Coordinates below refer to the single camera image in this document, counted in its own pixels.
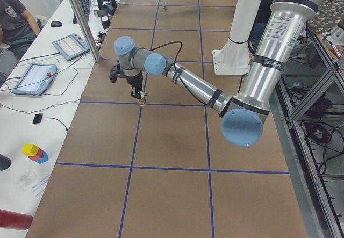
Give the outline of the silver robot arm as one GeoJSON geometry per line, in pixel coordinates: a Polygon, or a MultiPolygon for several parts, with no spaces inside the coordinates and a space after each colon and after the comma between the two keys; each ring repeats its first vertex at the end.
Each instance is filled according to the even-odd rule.
{"type": "Polygon", "coordinates": [[[110,80],[126,79],[132,96],[144,105],[143,73],[163,75],[218,112],[222,133],[229,142],[238,146],[256,143],[270,112],[270,96],[305,23],[316,15],[322,0],[273,0],[266,30],[250,59],[246,42],[260,3],[238,0],[228,42],[213,55],[217,74],[247,75],[236,95],[226,95],[169,56],[138,47],[129,36],[113,44],[119,61],[110,70],[110,80]]]}

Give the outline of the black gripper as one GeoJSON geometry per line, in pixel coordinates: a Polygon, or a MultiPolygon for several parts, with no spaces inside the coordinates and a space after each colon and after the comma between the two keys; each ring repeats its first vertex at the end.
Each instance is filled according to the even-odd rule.
{"type": "Polygon", "coordinates": [[[136,99],[143,99],[143,75],[138,73],[135,76],[127,76],[127,83],[132,87],[131,96],[136,99]]]}

